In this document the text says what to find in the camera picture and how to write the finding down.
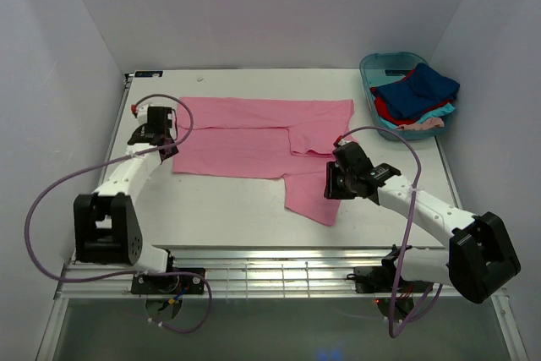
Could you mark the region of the pink t shirt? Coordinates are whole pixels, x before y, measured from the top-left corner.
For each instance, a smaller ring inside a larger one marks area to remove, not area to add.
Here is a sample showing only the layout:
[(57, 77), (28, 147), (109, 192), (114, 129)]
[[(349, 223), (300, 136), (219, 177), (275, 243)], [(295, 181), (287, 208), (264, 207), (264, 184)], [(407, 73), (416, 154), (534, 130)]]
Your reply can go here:
[(324, 196), (325, 168), (336, 138), (349, 130), (353, 100), (185, 97), (183, 103), (193, 116), (178, 120), (188, 138), (173, 158), (173, 172), (283, 179), (287, 209), (335, 224), (340, 204)]

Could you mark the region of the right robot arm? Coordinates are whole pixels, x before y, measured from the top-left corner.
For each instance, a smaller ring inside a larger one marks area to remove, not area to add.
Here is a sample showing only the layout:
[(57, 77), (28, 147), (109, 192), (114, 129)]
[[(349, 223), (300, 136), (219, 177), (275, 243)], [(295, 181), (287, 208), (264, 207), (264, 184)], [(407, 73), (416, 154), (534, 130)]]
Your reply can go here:
[(481, 304), (520, 273), (511, 238), (496, 214), (475, 215), (415, 189), (398, 169), (386, 163), (374, 166), (355, 141), (337, 141), (332, 154), (326, 165), (328, 200), (368, 199), (406, 217), (443, 247), (392, 247), (379, 266), (358, 276), (368, 290), (436, 283)]

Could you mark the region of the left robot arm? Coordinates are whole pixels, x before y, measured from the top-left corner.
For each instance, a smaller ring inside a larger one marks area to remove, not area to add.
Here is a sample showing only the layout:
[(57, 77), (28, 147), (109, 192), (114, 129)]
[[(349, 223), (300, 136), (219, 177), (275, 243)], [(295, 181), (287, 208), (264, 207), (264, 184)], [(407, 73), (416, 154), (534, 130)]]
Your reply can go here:
[(173, 113), (170, 107), (137, 107), (139, 126), (128, 140), (128, 159), (120, 162), (92, 194), (76, 197), (77, 261), (126, 265), (148, 273), (167, 270), (169, 253), (144, 241), (134, 204), (150, 175), (178, 153), (171, 135)]

